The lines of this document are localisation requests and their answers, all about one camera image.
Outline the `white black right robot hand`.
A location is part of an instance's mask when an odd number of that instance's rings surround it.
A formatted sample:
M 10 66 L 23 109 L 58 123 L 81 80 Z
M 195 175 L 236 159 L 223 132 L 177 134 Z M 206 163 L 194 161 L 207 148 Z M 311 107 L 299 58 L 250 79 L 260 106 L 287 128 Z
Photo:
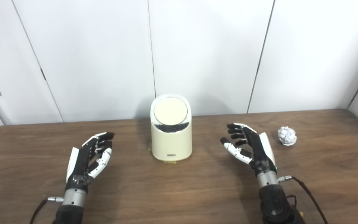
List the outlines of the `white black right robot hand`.
M 227 125 L 227 132 L 235 143 L 227 138 L 221 138 L 223 147 L 236 159 L 249 165 L 255 175 L 272 171 L 277 174 L 274 153 L 266 133 L 257 133 L 246 124 L 231 123 Z

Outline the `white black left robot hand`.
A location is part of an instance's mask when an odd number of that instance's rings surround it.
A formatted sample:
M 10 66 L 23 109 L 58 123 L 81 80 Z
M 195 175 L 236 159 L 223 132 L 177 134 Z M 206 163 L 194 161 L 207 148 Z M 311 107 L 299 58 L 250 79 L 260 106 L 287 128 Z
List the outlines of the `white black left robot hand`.
M 111 132 L 95 134 L 84 142 L 81 148 L 72 148 L 65 190 L 88 191 L 92 180 L 105 169 L 111 158 L 114 136 L 115 134 Z

